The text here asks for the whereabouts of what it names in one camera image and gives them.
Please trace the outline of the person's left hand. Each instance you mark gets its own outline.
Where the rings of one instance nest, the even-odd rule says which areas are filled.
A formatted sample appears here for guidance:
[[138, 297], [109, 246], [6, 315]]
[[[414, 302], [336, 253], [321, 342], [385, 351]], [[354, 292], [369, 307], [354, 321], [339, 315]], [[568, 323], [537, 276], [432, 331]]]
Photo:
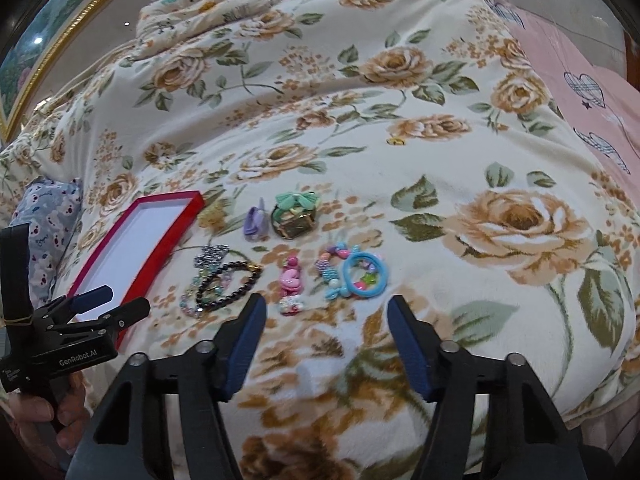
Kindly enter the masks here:
[[56, 435], [56, 445], [68, 456], [72, 456], [90, 419], [85, 407], [86, 388], [84, 374], [75, 372], [68, 378], [70, 390], [54, 408], [39, 396], [23, 393], [9, 395], [9, 408], [14, 420], [14, 434], [21, 440], [26, 451], [49, 467], [60, 468], [51, 445], [45, 444], [39, 435], [38, 424], [49, 425], [57, 420], [63, 429]]

